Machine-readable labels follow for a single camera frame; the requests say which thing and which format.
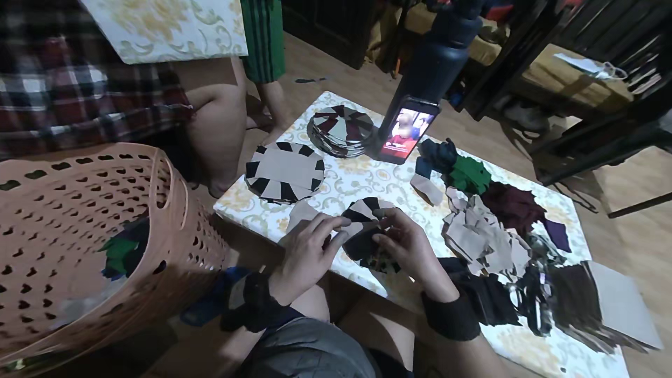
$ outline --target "green skirt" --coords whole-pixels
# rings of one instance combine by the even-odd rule
[[[241,0],[248,56],[245,73],[253,83],[278,80],[285,73],[280,0]]]

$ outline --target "black wristband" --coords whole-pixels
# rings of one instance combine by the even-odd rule
[[[288,307],[280,305],[271,296],[268,276],[261,273],[248,274],[236,282],[226,298],[226,305],[219,323],[222,331],[232,332],[245,326],[248,331],[255,333],[272,325],[275,318]]]
[[[480,335],[476,314],[462,291],[457,300],[449,303],[433,301],[424,291],[421,296],[427,323],[439,335],[455,341],[474,340]]]

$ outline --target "stack of cardboard circles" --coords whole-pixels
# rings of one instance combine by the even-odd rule
[[[366,113],[336,105],[315,113],[307,129],[317,148],[329,155],[346,158],[364,153],[374,123]]]

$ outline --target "white tablecloth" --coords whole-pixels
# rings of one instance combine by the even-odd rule
[[[312,145],[306,134],[306,125],[310,117],[317,110],[339,104],[365,112],[376,126],[380,126],[383,120],[382,115],[326,91],[278,139],[278,141],[309,145],[324,156],[325,181],[321,186],[321,191],[310,198],[308,203],[320,212],[340,215],[351,202],[364,197],[377,196],[391,201],[423,226],[437,256],[453,256],[441,236],[442,219],[450,213],[448,200],[445,198],[440,206],[431,206],[409,184],[415,173],[415,160],[419,156],[417,150],[411,154],[404,165],[395,165],[375,161],[367,156],[339,159],[323,153]],[[521,190],[531,190],[536,196],[537,203],[546,209],[546,217],[566,225],[572,249],[571,254],[565,254],[568,264],[591,260],[576,209],[570,198],[469,153],[461,150],[458,152],[463,156],[482,161],[486,169],[492,173],[494,181],[511,184]],[[437,172],[432,173],[431,180],[437,187],[445,188]],[[269,204],[260,200],[248,190],[241,177],[217,201],[214,210],[221,217],[226,217],[278,242],[285,236],[292,206]],[[534,229],[540,233],[546,232],[540,223],[536,223]],[[334,259],[331,270],[390,299],[401,307],[422,313],[419,296],[421,289],[404,274],[382,274],[362,268],[350,260],[342,249]],[[526,319],[523,317],[521,324],[526,324]],[[546,377],[616,378],[628,376],[620,349],[617,349],[614,355],[596,353],[555,328],[547,338],[533,335],[526,326],[482,325],[481,330],[498,354]]]

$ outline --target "hand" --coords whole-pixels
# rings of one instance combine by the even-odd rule
[[[340,231],[331,239],[331,232],[349,224],[347,218],[319,213],[304,229],[290,233],[285,258],[268,280],[270,293],[280,305],[289,305],[325,275],[348,238],[347,231]]]
[[[419,281],[427,296],[442,303],[455,301],[460,292],[441,267],[422,227],[397,208],[378,209],[374,215],[382,229],[389,229],[386,235],[373,235],[373,240]]]

